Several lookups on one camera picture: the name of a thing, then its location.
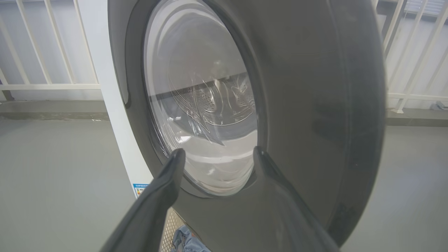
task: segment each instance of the gray floor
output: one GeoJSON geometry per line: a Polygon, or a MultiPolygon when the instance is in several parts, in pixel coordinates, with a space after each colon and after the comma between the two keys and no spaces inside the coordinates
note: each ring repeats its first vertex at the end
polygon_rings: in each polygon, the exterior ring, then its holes
{"type": "Polygon", "coordinates": [[[448,128],[390,126],[367,208],[343,252],[448,251],[448,128]]]}
{"type": "Polygon", "coordinates": [[[0,121],[0,251],[98,251],[134,200],[110,122],[0,121]]]}
{"type": "MultiPolygon", "coordinates": [[[[448,128],[390,126],[343,252],[446,251],[448,128]]],[[[109,122],[0,121],[0,251],[98,251],[134,201],[109,122]]]]}

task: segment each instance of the blue cloth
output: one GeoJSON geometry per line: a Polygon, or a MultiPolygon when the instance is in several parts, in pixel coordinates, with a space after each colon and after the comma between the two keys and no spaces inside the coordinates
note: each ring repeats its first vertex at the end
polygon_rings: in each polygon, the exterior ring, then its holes
{"type": "Polygon", "coordinates": [[[171,252],[210,252],[210,250],[185,226],[174,233],[172,240],[174,249],[171,252]]]}

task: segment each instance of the railing bar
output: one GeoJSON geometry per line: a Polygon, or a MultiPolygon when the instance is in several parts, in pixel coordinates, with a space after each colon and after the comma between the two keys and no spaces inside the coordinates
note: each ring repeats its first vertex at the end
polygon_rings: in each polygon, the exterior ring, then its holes
{"type": "Polygon", "coordinates": [[[73,0],[73,3],[75,5],[76,14],[78,16],[79,26],[81,27],[82,38],[87,48],[87,53],[89,54],[90,66],[92,67],[93,76],[95,77],[96,83],[98,83],[98,77],[96,76],[95,66],[93,65],[92,54],[90,53],[89,44],[87,42],[86,31],[84,30],[84,24],[82,23],[81,12],[79,11],[78,0],[73,0]]]}
{"type": "Polygon", "coordinates": [[[401,10],[401,7],[403,6],[403,2],[404,2],[404,0],[398,0],[398,2],[396,4],[395,12],[392,16],[392,20],[389,25],[388,31],[386,32],[386,36],[384,37],[384,42],[383,42],[384,51],[386,51],[386,48],[389,44],[389,40],[392,36],[393,28],[395,27],[395,23],[398,20],[398,16],[400,15],[400,10],[401,10]]]}
{"type": "Polygon", "coordinates": [[[375,14],[376,14],[376,6],[378,5],[378,1],[379,0],[374,0],[373,1],[373,11],[375,12],[375,14]]]}
{"type": "Polygon", "coordinates": [[[401,61],[403,60],[403,58],[405,57],[405,55],[408,53],[408,51],[410,49],[410,45],[411,45],[410,42],[414,38],[415,32],[417,31],[417,27],[418,27],[419,22],[420,22],[420,20],[422,18],[423,11],[425,10],[425,7],[426,7],[427,3],[428,3],[428,0],[423,0],[422,5],[420,7],[420,10],[418,11],[417,16],[415,17],[415,21],[414,21],[414,24],[412,26],[411,32],[409,33],[409,36],[408,36],[408,38],[406,40],[405,47],[404,47],[403,51],[401,51],[400,58],[398,59],[398,62],[397,62],[396,67],[395,67],[395,69],[394,69],[394,71],[392,73],[390,81],[388,82],[389,89],[392,89],[394,87],[394,79],[396,77],[396,74],[397,74],[398,70],[401,69],[401,61]]]}
{"type": "Polygon", "coordinates": [[[47,67],[45,66],[45,62],[43,61],[42,53],[40,52],[39,47],[37,46],[36,39],[34,38],[33,34],[31,33],[30,26],[28,25],[28,20],[25,15],[25,7],[23,6],[23,2],[22,2],[22,0],[16,0],[16,2],[19,7],[19,11],[20,11],[20,15],[22,16],[23,23],[25,24],[26,31],[28,32],[28,36],[30,37],[31,45],[33,45],[34,52],[36,53],[40,68],[42,69],[43,76],[45,77],[47,84],[51,84],[52,80],[50,79],[50,74],[48,73],[47,67]]]}
{"type": "Polygon", "coordinates": [[[437,20],[435,21],[434,24],[434,28],[432,29],[431,34],[429,35],[429,39],[426,42],[425,47],[423,48],[423,51],[417,61],[416,66],[414,67],[414,70],[412,71],[411,77],[409,78],[409,81],[405,87],[406,97],[398,101],[395,108],[393,109],[394,112],[403,113],[403,108],[409,99],[409,95],[414,90],[414,87],[417,84],[420,74],[422,73],[423,69],[426,66],[426,63],[428,62],[432,48],[434,47],[434,44],[436,43],[436,40],[440,35],[440,31],[444,26],[447,16],[448,16],[448,1],[445,2],[444,8],[440,12],[440,15],[437,17],[437,20]]]}
{"type": "Polygon", "coordinates": [[[439,100],[439,101],[448,101],[448,96],[422,96],[422,95],[409,95],[409,96],[406,96],[406,94],[396,94],[396,93],[389,93],[388,94],[388,98],[403,99],[405,97],[408,97],[409,100],[439,100]]]}
{"type": "Polygon", "coordinates": [[[8,81],[6,81],[6,78],[4,77],[3,71],[0,69],[0,81],[3,85],[8,85],[8,81]]]}
{"type": "Polygon", "coordinates": [[[13,56],[14,63],[16,64],[17,69],[19,70],[20,76],[23,80],[23,83],[26,85],[30,84],[30,80],[28,79],[28,76],[25,73],[25,70],[23,69],[22,62],[20,61],[19,55],[17,54],[17,51],[14,47],[14,43],[11,40],[11,37],[9,36],[9,32],[6,29],[6,26],[4,25],[3,19],[0,17],[0,30],[3,34],[4,39],[6,40],[6,45],[9,48],[9,51],[11,52],[11,55],[13,56]]]}
{"type": "Polygon", "coordinates": [[[99,90],[99,84],[9,84],[0,85],[0,90],[99,90]]]}
{"type": "Polygon", "coordinates": [[[59,47],[59,51],[60,51],[60,53],[62,55],[62,60],[64,61],[65,69],[67,70],[67,74],[69,76],[70,83],[74,84],[75,80],[74,80],[74,77],[73,77],[73,72],[72,72],[72,69],[70,67],[70,62],[69,62],[69,59],[67,57],[67,53],[65,52],[64,45],[62,43],[62,39],[60,37],[60,33],[59,33],[59,30],[58,30],[58,27],[57,27],[57,24],[56,24],[56,19],[55,19],[54,13],[53,13],[52,5],[50,3],[50,0],[44,0],[44,2],[45,2],[45,6],[47,7],[48,17],[50,18],[50,23],[51,23],[52,28],[53,28],[53,33],[54,33],[54,36],[56,38],[56,42],[57,42],[57,45],[59,47]]]}

